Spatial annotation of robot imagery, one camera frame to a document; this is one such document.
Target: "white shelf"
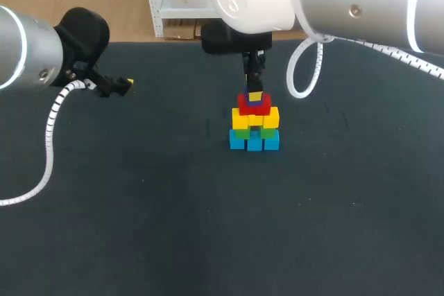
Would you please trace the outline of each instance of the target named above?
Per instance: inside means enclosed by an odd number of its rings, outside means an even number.
[[[212,8],[172,8],[168,0],[149,0],[156,37],[164,36],[164,19],[217,19]]]
[[[160,16],[163,19],[217,19],[219,15],[213,7],[172,8],[168,0],[160,0]]]

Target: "toy block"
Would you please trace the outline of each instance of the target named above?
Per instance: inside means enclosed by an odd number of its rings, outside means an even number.
[[[268,116],[271,111],[271,96],[270,94],[262,94],[262,104],[250,106],[248,105],[248,99],[245,94],[239,94],[237,96],[237,106],[239,108],[239,114],[241,116],[248,116],[254,114],[256,116]]]
[[[248,152],[260,152],[262,151],[262,139],[259,131],[251,131],[250,139],[247,140]]]
[[[248,140],[250,138],[250,127],[247,130],[234,130],[237,139]]]
[[[232,109],[232,122],[233,122],[233,130],[248,129],[248,116],[241,116],[239,114],[239,109],[236,107]]]
[[[275,136],[272,139],[264,140],[264,150],[279,150],[280,137],[279,130],[275,130]]]
[[[275,135],[275,128],[264,128],[264,126],[261,127],[261,139],[272,139],[275,137]]]
[[[248,102],[260,102],[262,101],[263,92],[248,93]]]
[[[248,115],[248,126],[262,126],[264,124],[264,116]]]
[[[278,128],[279,119],[279,109],[277,107],[272,107],[270,114],[264,117],[264,128]]]
[[[230,149],[232,150],[245,149],[245,140],[236,138],[235,130],[230,130]]]

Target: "block tower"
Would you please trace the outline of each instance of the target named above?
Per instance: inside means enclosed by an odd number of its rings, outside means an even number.
[[[271,96],[264,92],[260,76],[265,68],[264,52],[244,53],[246,88],[232,109],[230,149],[258,152],[279,150],[279,109],[272,107]]]

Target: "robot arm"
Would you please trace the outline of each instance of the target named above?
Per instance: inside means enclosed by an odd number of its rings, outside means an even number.
[[[223,21],[255,34],[302,27],[325,36],[444,55],[443,0],[212,0]]]
[[[53,28],[0,6],[0,91],[64,87],[88,79],[102,97],[124,96],[129,80],[114,82],[94,70],[109,39],[106,21],[84,8],[71,9]]]

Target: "black mat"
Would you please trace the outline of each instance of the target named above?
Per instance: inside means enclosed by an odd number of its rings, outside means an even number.
[[[48,187],[0,209],[0,295],[444,294],[444,82],[335,42],[296,101],[295,45],[268,54],[278,153],[228,149],[240,57],[110,46],[135,90],[67,99]],[[0,198],[40,179],[57,93],[0,94]]]

